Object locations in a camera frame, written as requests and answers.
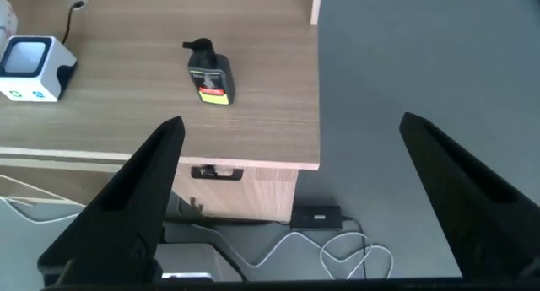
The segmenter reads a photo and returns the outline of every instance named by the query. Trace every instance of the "wood grain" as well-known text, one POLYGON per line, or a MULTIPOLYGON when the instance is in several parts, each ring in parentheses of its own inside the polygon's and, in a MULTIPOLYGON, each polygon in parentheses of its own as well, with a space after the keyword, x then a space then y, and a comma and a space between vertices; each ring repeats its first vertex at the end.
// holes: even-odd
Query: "wood grain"
POLYGON ((35 191, 35 195, 32 195, 20 186, 11 187, 7 188, 10 196, 18 197, 22 193, 26 198, 64 199, 85 206, 94 199, 113 174, 0 166, 0 176, 35 191))
POLYGON ((289 221, 297 177, 298 170, 245 168, 240 181, 199 180, 181 164, 173 192, 186 202, 194 197, 205 216, 289 221))
MULTIPOLYGON (((19 34, 62 36, 71 0, 9 1, 19 34)), ((0 154, 126 160, 180 115, 183 163, 316 170, 317 33, 306 3, 90 0, 73 14, 67 47, 79 66, 64 98, 0 98, 0 154), (188 78, 181 43, 199 37, 231 61, 231 106, 203 104, 188 78)))

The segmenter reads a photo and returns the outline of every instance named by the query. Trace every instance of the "drawer handle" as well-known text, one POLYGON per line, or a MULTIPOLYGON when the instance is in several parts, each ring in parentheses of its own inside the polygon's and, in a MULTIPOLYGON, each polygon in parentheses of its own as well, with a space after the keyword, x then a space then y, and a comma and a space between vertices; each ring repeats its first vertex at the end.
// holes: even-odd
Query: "drawer handle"
POLYGON ((233 169, 230 175, 220 175, 213 165, 192 166, 193 179, 214 181, 240 181, 244 175, 243 169, 233 169))

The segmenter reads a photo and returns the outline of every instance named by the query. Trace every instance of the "white box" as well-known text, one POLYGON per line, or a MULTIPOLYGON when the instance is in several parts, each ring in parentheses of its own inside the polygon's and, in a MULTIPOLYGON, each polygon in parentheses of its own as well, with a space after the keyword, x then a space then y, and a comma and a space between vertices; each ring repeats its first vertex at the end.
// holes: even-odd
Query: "white box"
POLYGON ((77 58, 55 37, 16 35, 0 61, 0 91, 13 101, 56 102, 77 58))

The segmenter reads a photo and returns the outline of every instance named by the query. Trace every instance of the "gray floor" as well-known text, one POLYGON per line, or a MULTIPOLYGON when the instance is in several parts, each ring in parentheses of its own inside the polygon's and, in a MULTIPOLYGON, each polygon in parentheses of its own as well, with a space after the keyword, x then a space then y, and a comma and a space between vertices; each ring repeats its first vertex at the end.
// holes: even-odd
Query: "gray floor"
MULTIPOLYGON (((459 276, 402 143, 399 121, 405 111, 430 119, 540 202, 540 4, 323 0, 319 30, 321 169, 302 172, 296 202, 342 206, 374 242, 391 248, 395 278, 459 276)), ((32 227, 5 207, 0 218, 0 229, 9 231, 0 238, 8 257, 0 280, 34 282, 37 255, 67 223, 32 227), (31 278, 23 271, 32 272, 31 278)), ((286 228, 274 224, 224 233, 256 261, 286 228)), ((330 235, 314 237, 323 241, 330 235)), ((171 228, 167 239, 211 239, 223 246, 194 228, 171 228)), ((332 249, 344 253, 357 244, 347 240, 332 249)), ((371 256, 368 276, 381 277, 387 262, 382 253, 371 256)), ((351 267, 331 269, 342 277, 351 267)), ((267 264, 245 271, 250 279, 327 278, 317 250, 302 240, 290 240, 267 264)))

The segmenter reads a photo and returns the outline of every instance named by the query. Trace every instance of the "black cable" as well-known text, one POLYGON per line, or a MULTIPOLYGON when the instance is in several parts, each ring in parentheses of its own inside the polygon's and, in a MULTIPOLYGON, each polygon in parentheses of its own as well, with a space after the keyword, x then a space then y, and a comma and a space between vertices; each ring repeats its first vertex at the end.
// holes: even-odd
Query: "black cable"
MULTIPOLYGON (((360 223, 358 222, 358 220, 354 219, 354 218, 350 218, 349 216, 342 216, 342 220, 343 221, 352 221, 353 223, 355 223, 357 226, 358 226, 358 230, 361 234, 364 233, 364 231, 362 230, 362 226, 360 225, 360 223)), ((368 278, 368 274, 367 274, 367 270, 365 268, 365 264, 367 263, 367 261, 365 260, 365 238, 362 237, 362 247, 364 248, 364 250, 362 251, 362 258, 364 259, 364 262, 362 263, 362 267, 364 269, 364 279, 367 279, 368 278)))
POLYGON ((73 11, 76 8, 81 8, 84 6, 83 1, 77 1, 75 2, 71 8, 69 8, 69 13, 67 14, 67 25, 66 25, 66 32, 64 33, 64 37, 62 38, 62 44, 65 44, 69 37, 69 30, 71 29, 71 15, 73 14, 73 11))

